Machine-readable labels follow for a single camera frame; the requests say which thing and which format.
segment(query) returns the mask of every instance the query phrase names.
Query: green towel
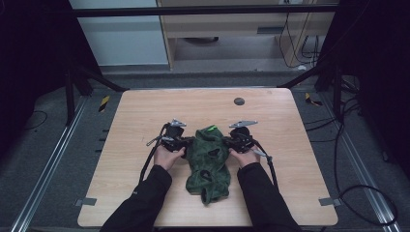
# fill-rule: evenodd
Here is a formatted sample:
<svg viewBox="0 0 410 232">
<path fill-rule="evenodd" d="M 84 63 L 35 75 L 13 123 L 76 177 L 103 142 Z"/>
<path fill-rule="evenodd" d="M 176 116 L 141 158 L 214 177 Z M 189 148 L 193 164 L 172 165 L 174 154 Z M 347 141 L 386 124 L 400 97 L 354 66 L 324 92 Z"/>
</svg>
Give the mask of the green towel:
<svg viewBox="0 0 410 232">
<path fill-rule="evenodd" d="M 191 175 L 186 188 L 190 193 L 200 193 L 205 205 L 229 195 L 230 174 L 225 166 L 229 152 L 222 138 L 222 133 L 215 126 L 197 130 L 187 151 Z"/>
</svg>

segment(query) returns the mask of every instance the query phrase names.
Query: aluminum rail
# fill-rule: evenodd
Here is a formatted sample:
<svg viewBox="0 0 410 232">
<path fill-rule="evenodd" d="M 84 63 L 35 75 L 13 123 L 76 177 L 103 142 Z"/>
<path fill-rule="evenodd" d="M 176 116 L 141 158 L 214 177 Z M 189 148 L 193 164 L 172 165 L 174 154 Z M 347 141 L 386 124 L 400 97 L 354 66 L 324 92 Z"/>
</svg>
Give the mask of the aluminum rail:
<svg viewBox="0 0 410 232">
<path fill-rule="evenodd" d="M 354 6 L 339 4 L 295 5 L 236 5 L 197 7 L 153 7 L 119 9 L 74 9 L 71 11 L 45 11 L 48 15 L 74 17 L 146 16 L 146 15 L 220 15 L 265 13 L 325 13 L 351 9 Z"/>
<path fill-rule="evenodd" d="M 54 172 L 57 169 L 58 163 L 66 151 L 67 145 L 69 144 L 82 112 L 84 111 L 87 100 L 88 98 L 86 97 L 81 97 L 79 100 L 77 110 L 75 111 L 76 114 L 72 123 L 64 129 L 63 134 L 57 142 L 57 145 L 55 146 L 54 151 L 39 178 L 39 181 L 36 183 L 27 202 L 12 225 L 12 232 L 24 232 L 27 230 L 33 215 L 36 213 L 36 210 L 43 199 Z"/>
<path fill-rule="evenodd" d="M 335 117 L 335 114 L 331 107 L 331 100 L 329 99 L 329 97 L 326 94 L 321 94 L 320 96 L 322 100 L 324 100 L 323 102 L 326 108 L 328 109 L 328 112 L 331 114 L 332 117 Z M 335 127 L 339 129 L 339 125 L 336 122 L 334 122 L 334 124 Z M 376 182 L 374 181 L 370 172 L 367 170 L 365 163 L 362 161 L 359 152 L 356 150 L 356 147 L 347 132 L 347 129 L 345 129 L 344 132 L 341 134 L 340 140 L 346 151 L 346 156 L 349 158 L 350 163 L 352 164 L 360 183 L 362 185 L 377 188 Z M 390 209 L 389 204 L 383 197 L 383 195 L 369 189 L 365 189 L 365 193 L 368 201 L 370 202 L 373 208 L 374 213 L 377 215 L 380 222 L 386 223 L 394 218 L 392 210 Z M 383 226 L 383 230 L 385 232 L 401 231 L 397 221 L 392 225 Z"/>
</svg>

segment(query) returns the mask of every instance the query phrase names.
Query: hand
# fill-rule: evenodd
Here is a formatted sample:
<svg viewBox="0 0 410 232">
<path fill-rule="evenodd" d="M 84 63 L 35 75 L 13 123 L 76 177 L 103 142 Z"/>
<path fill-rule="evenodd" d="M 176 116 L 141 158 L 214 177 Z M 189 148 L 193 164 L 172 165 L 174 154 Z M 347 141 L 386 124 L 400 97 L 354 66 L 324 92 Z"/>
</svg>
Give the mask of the hand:
<svg viewBox="0 0 410 232">
<path fill-rule="evenodd" d="M 245 167 L 246 165 L 248 165 L 250 163 L 260 162 L 260 156 L 257 155 L 256 153 L 254 153 L 254 151 L 252 149 L 256 150 L 257 147 L 256 146 L 252 147 L 246 153 L 237 153 L 232 148 L 229 148 L 229 154 L 232 157 L 236 158 L 236 160 L 239 162 L 239 165 L 241 166 L 241 168 L 243 168 L 243 167 Z"/>
<path fill-rule="evenodd" d="M 169 152 L 163 146 L 159 146 L 154 154 L 154 164 L 161 166 L 168 171 L 175 161 L 185 153 L 185 147 L 178 152 Z"/>
</svg>

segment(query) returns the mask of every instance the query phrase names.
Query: table top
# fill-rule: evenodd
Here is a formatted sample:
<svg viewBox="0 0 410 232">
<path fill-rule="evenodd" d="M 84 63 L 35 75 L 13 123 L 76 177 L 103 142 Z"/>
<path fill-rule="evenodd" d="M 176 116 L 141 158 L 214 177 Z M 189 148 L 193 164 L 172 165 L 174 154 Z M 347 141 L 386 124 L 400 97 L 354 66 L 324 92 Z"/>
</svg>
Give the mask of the table top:
<svg viewBox="0 0 410 232">
<path fill-rule="evenodd" d="M 242 98 L 245 104 L 236 105 Z M 97 165 L 78 224 L 102 226 L 138 183 L 139 174 L 152 147 L 146 143 L 173 118 L 187 124 L 183 136 L 216 125 L 228 135 L 228 126 L 255 120 L 249 126 L 253 138 L 273 157 L 278 186 L 293 218 L 300 225 L 333 225 L 337 214 L 332 205 L 321 206 L 329 193 L 308 141 L 293 96 L 288 89 L 160 89 L 134 90 L 123 94 Z M 269 166 L 261 159 L 267 173 Z M 251 226 L 236 177 L 239 164 L 226 161 L 231 174 L 229 196 L 204 206 L 199 195 L 190 195 L 185 183 L 190 166 L 178 159 L 170 170 L 173 182 L 155 226 Z"/>
</svg>

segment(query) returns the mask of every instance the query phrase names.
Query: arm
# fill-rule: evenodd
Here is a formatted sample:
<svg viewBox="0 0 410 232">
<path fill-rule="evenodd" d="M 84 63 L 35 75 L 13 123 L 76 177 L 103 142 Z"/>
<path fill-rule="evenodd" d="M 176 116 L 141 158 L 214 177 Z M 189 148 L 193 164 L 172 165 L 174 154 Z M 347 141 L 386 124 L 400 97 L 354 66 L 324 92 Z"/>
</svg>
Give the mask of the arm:
<svg viewBox="0 0 410 232">
<path fill-rule="evenodd" d="M 167 170 L 184 151 L 185 148 L 178 153 L 171 153 L 162 146 L 158 147 L 154 154 L 154 166 L 147 179 L 138 185 L 131 197 L 109 217 L 101 231 L 152 231 L 163 199 L 172 183 Z"/>
<path fill-rule="evenodd" d="M 238 180 L 256 231 L 302 231 L 259 163 L 260 157 L 253 151 L 238 154 L 231 150 L 230 153 L 242 167 Z"/>
</svg>

